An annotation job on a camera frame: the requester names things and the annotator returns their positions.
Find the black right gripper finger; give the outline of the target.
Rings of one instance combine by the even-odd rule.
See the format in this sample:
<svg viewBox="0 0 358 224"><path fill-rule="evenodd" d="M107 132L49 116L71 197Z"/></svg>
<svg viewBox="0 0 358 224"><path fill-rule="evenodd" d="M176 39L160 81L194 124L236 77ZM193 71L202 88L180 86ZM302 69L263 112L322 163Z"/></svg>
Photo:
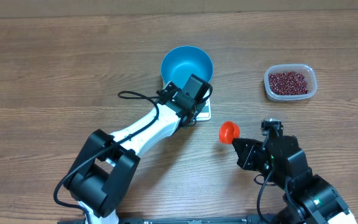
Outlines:
<svg viewBox="0 0 358 224"><path fill-rule="evenodd" d="M232 141L232 145L234 146L234 150L238 156L243 154L248 155L252 147L258 144L260 144L260 141L247 138L235 138Z"/></svg>
<svg viewBox="0 0 358 224"><path fill-rule="evenodd" d="M244 170L256 170L255 168L255 152L242 152L238 153L237 165Z"/></svg>

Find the red measuring scoop blue handle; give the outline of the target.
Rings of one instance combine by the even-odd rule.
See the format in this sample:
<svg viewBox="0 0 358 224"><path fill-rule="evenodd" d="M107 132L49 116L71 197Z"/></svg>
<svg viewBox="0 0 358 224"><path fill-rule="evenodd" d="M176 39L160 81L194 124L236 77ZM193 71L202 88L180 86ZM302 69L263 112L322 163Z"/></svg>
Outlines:
<svg viewBox="0 0 358 224"><path fill-rule="evenodd" d="M240 136L238 125L232 121L224 122L219 129L219 140L223 144L232 144L235 138Z"/></svg>

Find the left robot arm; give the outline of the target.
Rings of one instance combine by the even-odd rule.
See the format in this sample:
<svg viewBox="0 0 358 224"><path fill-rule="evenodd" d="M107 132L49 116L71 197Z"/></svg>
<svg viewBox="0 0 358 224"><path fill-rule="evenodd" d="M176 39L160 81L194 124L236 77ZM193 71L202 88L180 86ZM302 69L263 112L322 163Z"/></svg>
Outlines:
<svg viewBox="0 0 358 224"><path fill-rule="evenodd" d="M89 135L54 192L55 203L83 212L81 223L118 223L116 209L126 195L140 158L160 140L193 126L213 87L190 75L180 88L168 82L156 96L121 91L118 97L147 100L152 110L134 124L111 134Z"/></svg>

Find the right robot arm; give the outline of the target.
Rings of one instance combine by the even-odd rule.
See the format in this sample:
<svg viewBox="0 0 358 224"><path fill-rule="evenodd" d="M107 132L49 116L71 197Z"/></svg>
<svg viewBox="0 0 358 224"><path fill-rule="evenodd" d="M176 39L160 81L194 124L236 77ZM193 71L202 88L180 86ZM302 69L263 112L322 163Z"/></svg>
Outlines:
<svg viewBox="0 0 358 224"><path fill-rule="evenodd" d="M232 140L237 165L258 171L265 178L257 198L257 211L263 223L355 223L356 219L338 191L313 174L306 154L295 136ZM287 206L273 218L260 213L264 187L273 182L284 190Z"/></svg>

